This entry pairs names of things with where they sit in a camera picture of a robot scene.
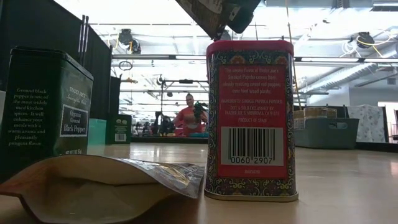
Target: barcode number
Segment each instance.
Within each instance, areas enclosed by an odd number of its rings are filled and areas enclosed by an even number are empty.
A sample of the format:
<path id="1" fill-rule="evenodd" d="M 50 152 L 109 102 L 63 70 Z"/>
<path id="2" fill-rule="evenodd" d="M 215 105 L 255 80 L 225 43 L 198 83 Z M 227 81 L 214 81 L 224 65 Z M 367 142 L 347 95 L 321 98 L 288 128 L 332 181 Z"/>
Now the barcode number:
<path id="1" fill-rule="evenodd" d="M 283 128 L 221 128 L 221 164 L 284 165 Z"/>
<path id="2" fill-rule="evenodd" d="M 114 141 L 116 141 L 116 142 L 126 141 L 126 134 L 115 134 Z"/>

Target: paprika tin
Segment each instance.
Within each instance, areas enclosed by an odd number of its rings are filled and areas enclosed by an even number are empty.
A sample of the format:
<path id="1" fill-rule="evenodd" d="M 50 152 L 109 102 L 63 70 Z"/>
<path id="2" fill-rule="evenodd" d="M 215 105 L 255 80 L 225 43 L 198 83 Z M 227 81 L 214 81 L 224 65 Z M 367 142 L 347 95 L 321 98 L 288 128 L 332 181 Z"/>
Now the paprika tin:
<path id="1" fill-rule="evenodd" d="M 298 199 L 293 54 L 293 45 L 283 40 L 226 40 L 207 48 L 206 196 L 269 202 Z"/>

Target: ceiling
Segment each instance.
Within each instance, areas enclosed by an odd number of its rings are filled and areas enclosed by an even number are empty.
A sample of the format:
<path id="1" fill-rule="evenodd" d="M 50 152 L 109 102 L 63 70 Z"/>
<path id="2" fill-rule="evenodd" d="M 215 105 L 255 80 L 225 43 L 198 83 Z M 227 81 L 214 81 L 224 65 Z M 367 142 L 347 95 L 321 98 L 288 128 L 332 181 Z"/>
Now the ceiling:
<path id="1" fill-rule="evenodd" d="M 205 55 L 207 46 L 212 43 L 175 0 L 102 0 L 101 4 L 94 0 L 56 1 L 77 17 L 82 14 L 89 16 L 92 28 L 106 44 L 115 47 L 115 55 L 128 54 L 119 44 L 116 47 L 121 29 L 132 30 L 133 37 L 141 45 L 142 55 Z M 398 12 L 375 12 L 371 7 L 331 9 L 307 4 L 307 7 L 289 8 L 288 19 L 286 8 L 266 7 L 262 3 L 255 10 L 251 25 L 242 34 L 231 31 L 229 34 L 234 40 L 272 40 L 282 36 L 288 40 L 287 24 L 290 21 L 295 56 L 379 57 L 372 47 L 360 49 L 351 46 L 349 38 L 358 32 L 370 32 L 377 43 L 376 48 L 383 50 L 397 42 L 398 23 L 393 19 L 397 17 Z M 203 60 L 129 60 L 133 64 L 129 71 L 121 70 L 120 62 L 113 62 L 112 74 L 122 75 L 123 80 L 137 81 L 122 83 L 121 108 L 137 117 L 153 117 L 154 111 L 160 109 L 160 93 L 156 92 L 160 90 L 160 85 L 156 84 L 160 75 L 166 80 L 206 80 Z M 305 86 L 339 69 L 327 64 L 298 65 L 296 75 L 298 82 Z M 178 87 L 174 84 L 168 88 L 174 90 L 173 97 L 164 95 L 167 101 L 164 101 L 166 106 L 163 110 L 173 115 L 174 111 L 182 109 L 187 91 L 192 92 L 196 100 L 206 100 L 206 85 L 194 83 L 191 87 Z M 144 93 L 148 90 L 155 91 L 153 94 Z"/>

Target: wooden table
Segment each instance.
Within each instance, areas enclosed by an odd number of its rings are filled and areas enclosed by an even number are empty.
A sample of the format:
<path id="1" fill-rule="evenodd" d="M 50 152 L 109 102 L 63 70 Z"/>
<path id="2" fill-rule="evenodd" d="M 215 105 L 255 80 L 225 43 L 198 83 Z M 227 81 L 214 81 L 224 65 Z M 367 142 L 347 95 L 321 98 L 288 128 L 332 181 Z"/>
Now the wooden table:
<path id="1" fill-rule="evenodd" d="M 90 154 L 205 165 L 206 145 L 138 144 L 94 147 Z M 224 202 L 165 200 L 131 223 L 395 224 L 398 223 L 398 154 L 297 148 L 299 201 Z M 0 197 L 0 223 L 28 224 L 18 199 Z"/>

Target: teal box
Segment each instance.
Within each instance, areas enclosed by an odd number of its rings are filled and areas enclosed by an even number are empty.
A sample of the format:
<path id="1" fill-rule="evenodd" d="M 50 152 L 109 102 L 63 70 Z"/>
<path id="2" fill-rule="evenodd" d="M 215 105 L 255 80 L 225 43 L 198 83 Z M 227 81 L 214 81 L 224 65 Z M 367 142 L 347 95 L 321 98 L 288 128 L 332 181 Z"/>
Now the teal box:
<path id="1" fill-rule="evenodd" d="M 105 145 L 106 139 L 106 120 L 90 119 L 88 128 L 88 145 Z"/>

